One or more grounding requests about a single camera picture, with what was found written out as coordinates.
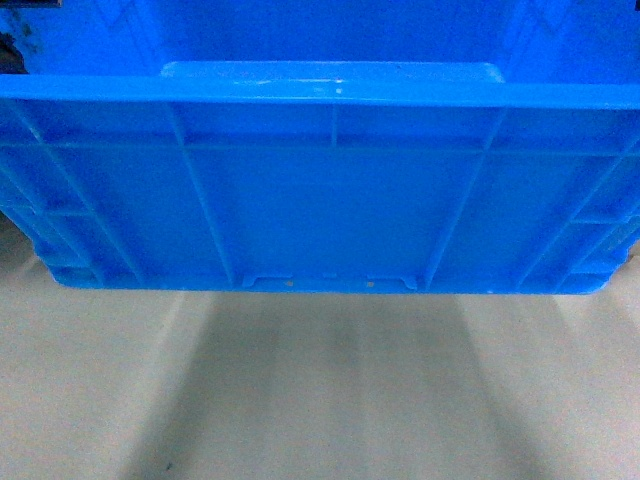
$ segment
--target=plastic crate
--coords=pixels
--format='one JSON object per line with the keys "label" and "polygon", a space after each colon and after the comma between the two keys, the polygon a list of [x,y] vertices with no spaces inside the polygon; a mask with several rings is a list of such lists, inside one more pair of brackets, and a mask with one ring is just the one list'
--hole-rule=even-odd
{"label": "plastic crate", "polygon": [[0,209],[96,288],[583,293],[640,237],[633,2],[0,10]]}

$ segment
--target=blue plastic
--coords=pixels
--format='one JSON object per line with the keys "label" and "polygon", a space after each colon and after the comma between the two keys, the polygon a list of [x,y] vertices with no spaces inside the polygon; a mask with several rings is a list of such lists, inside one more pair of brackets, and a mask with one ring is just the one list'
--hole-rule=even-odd
{"label": "blue plastic", "polygon": [[594,291],[640,238],[632,3],[0,11],[0,209],[71,286]]}

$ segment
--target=blue plastic crate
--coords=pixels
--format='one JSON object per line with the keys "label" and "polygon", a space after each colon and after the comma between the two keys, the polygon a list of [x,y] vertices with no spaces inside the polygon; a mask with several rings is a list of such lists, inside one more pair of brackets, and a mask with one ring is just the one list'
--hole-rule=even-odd
{"label": "blue plastic crate", "polygon": [[0,10],[0,209],[60,283],[584,293],[640,238],[633,2]]}

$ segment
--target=floor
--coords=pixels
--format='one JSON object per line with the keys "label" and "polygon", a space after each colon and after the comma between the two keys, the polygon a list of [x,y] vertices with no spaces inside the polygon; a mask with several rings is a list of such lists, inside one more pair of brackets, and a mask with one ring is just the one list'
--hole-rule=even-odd
{"label": "floor", "polygon": [[0,231],[0,478],[640,478],[638,257],[581,297],[91,291]]}

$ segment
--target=black object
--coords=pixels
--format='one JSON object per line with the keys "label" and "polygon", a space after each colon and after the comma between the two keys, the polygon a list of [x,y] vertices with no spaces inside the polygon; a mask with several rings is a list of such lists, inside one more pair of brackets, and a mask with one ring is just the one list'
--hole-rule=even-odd
{"label": "black object", "polygon": [[0,8],[61,7],[62,0],[0,0]]}
{"label": "black object", "polygon": [[14,46],[15,38],[0,33],[0,74],[29,73],[24,67],[24,57]]}

